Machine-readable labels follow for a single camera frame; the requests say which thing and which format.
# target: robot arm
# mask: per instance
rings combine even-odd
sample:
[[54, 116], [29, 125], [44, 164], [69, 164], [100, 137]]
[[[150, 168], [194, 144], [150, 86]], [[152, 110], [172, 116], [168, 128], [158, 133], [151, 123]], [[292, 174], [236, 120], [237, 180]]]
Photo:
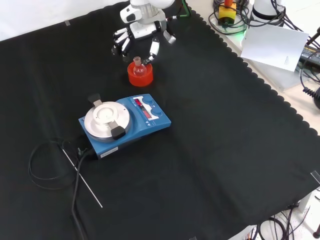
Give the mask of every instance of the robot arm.
[[114, 33], [112, 53], [126, 57], [133, 41], [153, 36], [150, 55], [143, 60], [144, 64], [149, 64], [158, 54], [160, 47], [156, 33], [163, 32], [170, 44], [176, 41], [175, 35], [168, 27], [166, 15], [162, 11], [174, 2], [175, 0], [130, 0], [130, 5], [120, 12], [120, 16], [124, 23], [131, 24]]

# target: white paper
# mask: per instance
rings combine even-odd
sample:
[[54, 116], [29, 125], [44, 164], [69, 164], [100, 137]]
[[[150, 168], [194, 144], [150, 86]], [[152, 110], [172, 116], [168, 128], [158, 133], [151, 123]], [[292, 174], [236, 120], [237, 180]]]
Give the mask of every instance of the white paper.
[[294, 72], [309, 34], [274, 25], [250, 27], [241, 57]]

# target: black cloth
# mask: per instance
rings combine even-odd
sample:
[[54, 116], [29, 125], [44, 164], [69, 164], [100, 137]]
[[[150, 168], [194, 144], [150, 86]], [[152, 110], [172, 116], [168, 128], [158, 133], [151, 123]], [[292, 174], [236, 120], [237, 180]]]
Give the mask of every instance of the black cloth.
[[[33, 185], [28, 156], [45, 139], [82, 134], [78, 119], [97, 92], [104, 101], [150, 93], [172, 125], [83, 164], [103, 205], [80, 184], [77, 208], [90, 239], [224, 240], [317, 187], [316, 131], [195, 12], [170, 23], [174, 45], [160, 37], [153, 83], [130, 85], [128, 63], [111, 55], [127, 4], [0, 42], [2, 239], [78, 238], [72, 188]], [[146, 57], [151, 41], [135, 42], [130, 57]], [[41, 160], [43, 177], [68, 164], [50, 156]]]

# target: yellow device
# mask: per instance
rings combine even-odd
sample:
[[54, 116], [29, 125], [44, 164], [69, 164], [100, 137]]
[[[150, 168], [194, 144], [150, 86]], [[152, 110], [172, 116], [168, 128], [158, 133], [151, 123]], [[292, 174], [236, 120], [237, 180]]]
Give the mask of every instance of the yellow device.
[[[232, 3], [232, 5], [230, 6], [233, 9], [237, 9], [237, 4], [236, 3]], [[235, 20], [236, 20], [236, 11], [230, 9], [230, 8], [225, 8], [224, 6], [220, 6], [219, 7], [219, 20], [218, 24], [219, 25], [223, 25], [224, 23], [227, 24], [234, 24]]]

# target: digital display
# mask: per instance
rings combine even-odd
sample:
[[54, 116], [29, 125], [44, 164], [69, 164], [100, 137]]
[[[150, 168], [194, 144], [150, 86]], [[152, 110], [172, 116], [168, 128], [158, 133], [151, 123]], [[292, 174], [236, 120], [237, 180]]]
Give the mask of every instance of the digital display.
[[139, 108], [142, 110], [142, 112], [146, 116], [146, 118], [151, 119], [152, 118], [151, 115], [149, 114], [147, 109], [143, 106], [143, 104], [140, 102], [140, 100], [136, 98], [134, 101], [139, 106]]

